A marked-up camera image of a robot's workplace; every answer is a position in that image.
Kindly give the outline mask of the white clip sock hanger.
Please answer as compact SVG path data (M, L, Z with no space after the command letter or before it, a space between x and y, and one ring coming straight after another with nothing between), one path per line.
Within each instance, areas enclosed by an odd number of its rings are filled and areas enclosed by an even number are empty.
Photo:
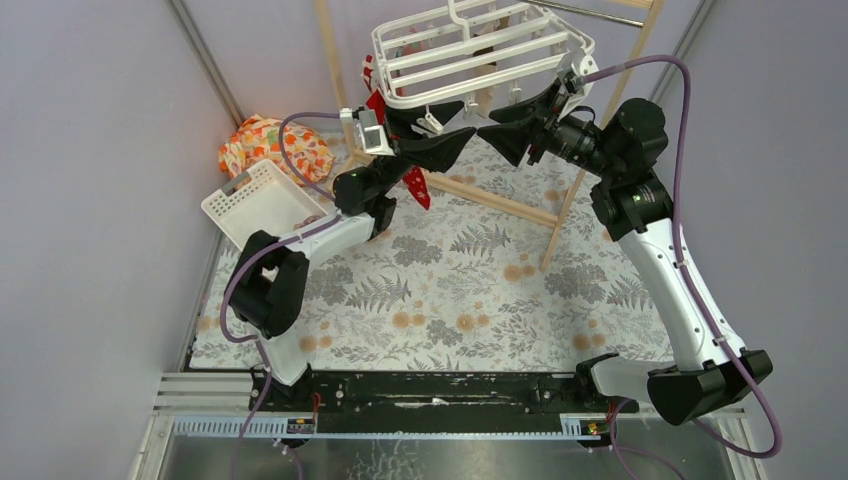
M474 37L486 24L510 17L503 30ZM407 41L429 38L430 49L396 57ZM557 77L556 67L568 51L593 56L596 43L550 9L525 3L501 6L495 1L449 1L443 6L387 21L374 28L373 78L388 106L398 109L461 100L476 106L474 92L504 86L510 102L519 101L521 80ZM477 66L497 62L493 74L475 77Z

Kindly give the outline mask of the pink brown sock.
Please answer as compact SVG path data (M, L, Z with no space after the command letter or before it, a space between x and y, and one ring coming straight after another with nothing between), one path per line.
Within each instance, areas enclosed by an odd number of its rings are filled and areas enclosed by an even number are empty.
M306 226L308 226L308 225L310 225L310 224L312 224L312 223L315 223L315 222L317 222L317 221L319 221L319 220L322 220L322 219L323 219L323 216L322 216L322 215L310 215L310 216L308 216L307 218L305 218L304 220L302 220L302 221L300 221L300 222L296 223L296 224L293 226L293 229L294 229L294 230L302 229L302 228L304 228L304 227L306 227Z

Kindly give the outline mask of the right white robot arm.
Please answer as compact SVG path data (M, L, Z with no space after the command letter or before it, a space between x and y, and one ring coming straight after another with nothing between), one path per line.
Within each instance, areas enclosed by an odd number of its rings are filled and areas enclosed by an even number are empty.
M672 197L654 172L668 144L662 108L631 98L599 127L581 119L570 99L554 83L493 110L479 136L512 165L532 164L548 153L598 177L590 192L593 211L635 267L673 352L669 363L616 353L581 362L575 402L589 412L612 398L645 402L666 422L681 425L742 400L773 365L728 325L685 247Z

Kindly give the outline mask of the red santa sock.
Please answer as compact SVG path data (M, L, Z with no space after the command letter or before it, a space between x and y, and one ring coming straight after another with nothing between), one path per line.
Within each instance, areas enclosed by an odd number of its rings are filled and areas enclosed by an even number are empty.
M369 97L365 102L365 106L369 110L373 110L379 124L385 123L386 102L379 88L379 82L373 78L374 62L373 56L368 54L362 62L361 78L369 92Z

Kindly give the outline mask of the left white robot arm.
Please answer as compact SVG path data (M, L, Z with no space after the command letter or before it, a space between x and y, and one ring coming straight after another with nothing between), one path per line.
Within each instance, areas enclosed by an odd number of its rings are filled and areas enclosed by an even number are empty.
M288 411L309 401L302 378L309 366L293 327L311 270L366 243L391 224L392 188L412 169L447 172L473 127L441 133L464 108L455 100L412 109L344 108L330 119L353 126L360 144L376 155L365 166L337 175L324 190L302 175L294 158L284 166L262 160L207 197L203 211L240 250L224 291L221 330L232 343L253 341L275 380L272 398Z

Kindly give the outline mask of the red patterned sock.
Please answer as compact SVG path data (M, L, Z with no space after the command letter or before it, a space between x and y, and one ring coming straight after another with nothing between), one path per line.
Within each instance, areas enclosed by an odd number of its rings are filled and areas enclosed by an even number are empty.
M431 207L431 196L423 170L413 166L404 176L403 182L414 200L425 210Z

